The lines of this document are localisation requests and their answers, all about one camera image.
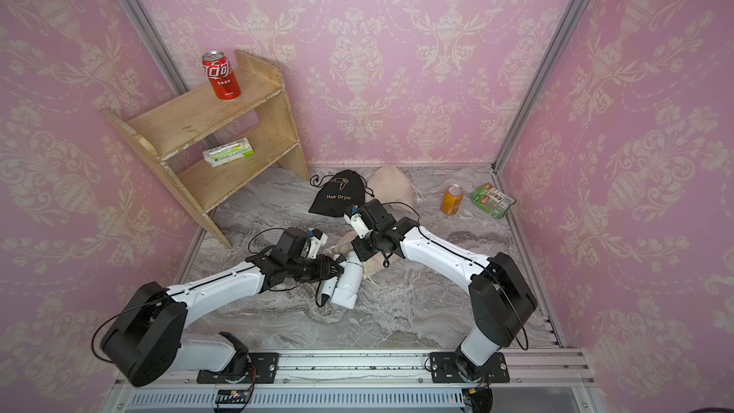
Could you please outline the beige hair dryer bag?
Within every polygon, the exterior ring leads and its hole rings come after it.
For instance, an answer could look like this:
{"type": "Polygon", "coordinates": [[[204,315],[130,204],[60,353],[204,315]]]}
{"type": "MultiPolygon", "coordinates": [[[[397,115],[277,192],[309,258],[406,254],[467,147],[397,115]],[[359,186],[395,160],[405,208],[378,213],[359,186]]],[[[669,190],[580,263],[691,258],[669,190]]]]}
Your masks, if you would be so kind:
{"type": "Polygon", "coordinates": [[[403,203],[414,207],[425,201],[424,195],[397,166],[383,166],[367,179],[373,199],[382,204],[403,203]]]}

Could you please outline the black drawstring bag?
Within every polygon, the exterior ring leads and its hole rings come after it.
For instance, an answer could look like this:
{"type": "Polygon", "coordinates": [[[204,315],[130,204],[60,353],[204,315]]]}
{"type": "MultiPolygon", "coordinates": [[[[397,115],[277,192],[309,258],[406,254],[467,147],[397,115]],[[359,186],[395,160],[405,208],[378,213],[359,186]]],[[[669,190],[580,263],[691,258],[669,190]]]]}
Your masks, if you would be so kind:
{"type": "Polygon", "coordinates": [[[309,184],[318,189],[309,212],[332,218],[344,216],[351,207],[364,205],[368,196],[375,196],[365,178],[351,169],[321,177],[313,175],[309,184]]]}

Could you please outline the white hair dryer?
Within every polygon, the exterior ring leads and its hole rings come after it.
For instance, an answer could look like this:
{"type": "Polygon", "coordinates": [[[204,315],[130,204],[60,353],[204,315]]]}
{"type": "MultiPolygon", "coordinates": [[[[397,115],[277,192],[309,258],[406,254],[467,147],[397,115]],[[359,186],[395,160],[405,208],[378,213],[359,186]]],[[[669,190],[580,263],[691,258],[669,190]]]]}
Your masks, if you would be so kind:
{"type": "Polygon", "coordinates": [[[318,307],[323,307],[330,301],[336,306],[353,310],[364,275],[363,264],[354,252],[348,252],[339,265],[343,267],[343,273],[319,286],[315,303],[318,307]]]}

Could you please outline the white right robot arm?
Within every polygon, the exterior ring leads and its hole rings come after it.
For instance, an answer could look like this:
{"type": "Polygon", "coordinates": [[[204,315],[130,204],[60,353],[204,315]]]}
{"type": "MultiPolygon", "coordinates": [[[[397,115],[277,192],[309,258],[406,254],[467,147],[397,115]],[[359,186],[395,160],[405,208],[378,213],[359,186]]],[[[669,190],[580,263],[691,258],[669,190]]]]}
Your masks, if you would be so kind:
{"type": "Polygon", "coordinates": [[[416,219],[395,219],[378,199],[350,206],[344,220],[357,234],[352,247],[360,261],[382,254],[387,267],[391,257],[399,256],[432,269],[468,293],[474,326],[455,352],[457,369],[466,380],[483,378],[490,358],[525,334],[538,301],[508,254],[464,250],[416,219]]]}

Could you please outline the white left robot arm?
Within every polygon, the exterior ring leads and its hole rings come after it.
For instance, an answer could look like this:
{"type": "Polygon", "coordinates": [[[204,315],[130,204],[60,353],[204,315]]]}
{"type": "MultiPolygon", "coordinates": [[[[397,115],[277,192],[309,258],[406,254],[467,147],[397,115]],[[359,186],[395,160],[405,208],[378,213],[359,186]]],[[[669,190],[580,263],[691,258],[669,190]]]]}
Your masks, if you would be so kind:
{"type": "Polygon", "coordinates": [[[250,350],[233,334],[195,338],[185,330],[237,300],[281,292],[288,279],[300,286],[340,277],[345,259],[321,253],[326,239],[318,229],[285,229],[276,244],[228,270],[170,287],[149,282],[95,332],[93,354],[114,364],[136,387],[184,371],[206,372],[231,384],[255,380],[250,350]]]}

